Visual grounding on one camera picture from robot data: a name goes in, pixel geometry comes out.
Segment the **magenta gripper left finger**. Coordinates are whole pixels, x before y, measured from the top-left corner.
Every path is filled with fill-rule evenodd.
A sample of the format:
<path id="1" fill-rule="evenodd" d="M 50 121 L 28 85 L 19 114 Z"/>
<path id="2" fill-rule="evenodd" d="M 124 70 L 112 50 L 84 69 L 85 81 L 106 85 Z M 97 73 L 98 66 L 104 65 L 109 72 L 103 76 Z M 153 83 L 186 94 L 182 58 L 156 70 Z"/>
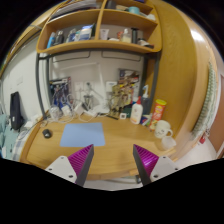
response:
<path id="1" fill-rule="evenodd" d="M 59 156 L 46 171 L 83 186 L 94 156 L 94 145 L 84 147 L 70 156 Z"/>

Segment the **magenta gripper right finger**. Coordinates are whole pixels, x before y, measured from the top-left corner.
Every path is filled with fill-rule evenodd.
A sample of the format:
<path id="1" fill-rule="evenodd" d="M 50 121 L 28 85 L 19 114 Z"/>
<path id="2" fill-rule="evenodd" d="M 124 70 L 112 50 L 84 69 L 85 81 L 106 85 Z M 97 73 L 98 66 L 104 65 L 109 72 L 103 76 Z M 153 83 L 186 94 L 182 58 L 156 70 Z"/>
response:
<path id="1" fill-rule="evenodd" d="M 133 145 L 133 157 L 143 185 L 150 184 L 179 170 L 169 157 L 159 157 L 136 144 Z"/>

